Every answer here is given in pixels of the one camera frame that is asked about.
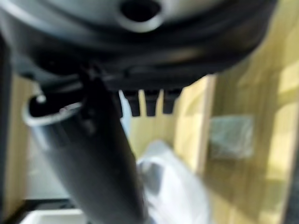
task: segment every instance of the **black plastic part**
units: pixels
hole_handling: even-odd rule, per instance
[[[5,173],[12,86],[10,51],[0,37],[0,223],[4,219]]]
[[[122,118],[123,113],[122,113],[121,98],[120,98],[119,92],[113,92],[112,99],[115,103],[115,107],[116,107],[116,110],[117,110],[120,118]]]
[[[163,113],[172,114],[176,99],[181,95],[182,89],[164,90]]]
[[[139,92],[138,91],[123,91],[123,95],[128,100],[131,107],[133,117],[140,116]]]
[[[142,186],[111,94],[99,79],[88,90],[46,94],[44,103],[32,98],[25,121],[93,224],[143,224]],[[77,102],[81,108],[71,110]]]
[[[20,55],[17,52],[12,53],[11,64],[18,75],[36,81],[43,92],[64,92],[83,87],[78,78],[78,71],[67,76],[50,73],[38,67],[30,58]]]
[[[146,114],[149,117],[156,115],[156,104],[159,97],[159,90],[145,90]]]
[[[97,62],[109,90],[137,91],[183,88],[235,65],[263,40],[276,4],[232,0],[146,34],[91,26],[38,0],[3,1],[0,17],[12,49],[40,68],[64,77],[82,62]],[[32,19],[14,13],[11,6]]]

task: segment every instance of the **wooden panel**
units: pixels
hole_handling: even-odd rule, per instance
[[[211,112],[215,76],[206,76],[185,88],[177,100],[172,115],[162,113],[163,93],[157,102],[156,116],[146,117],[144,93],[139,93],[141,117],[132,118],[130,143],[137,157],[153,140],[162,139],[174,147],[182,160],[192,159],[192,169],[203,170],[207,129]]]
[[[21,112],[31,93],[32,84],[14,76],[6,158],[4,218],[8,218],[19,209],[26,193],[28,130],[22,121]]]
[[[219,76],[213,116],[254,117],[254,155],[207,159],[218,224],[280,224],[299,134],[299,1],[280,3],[253,56]]]

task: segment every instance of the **black tube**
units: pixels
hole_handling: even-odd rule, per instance
[[[10,51],[0,36],[0,223],[4,221],[5,173],[12,87]]]
[[[93,224],[142,224],[135,158],[101,81],[89,93],[32,98],[26,123],[74,202]]]

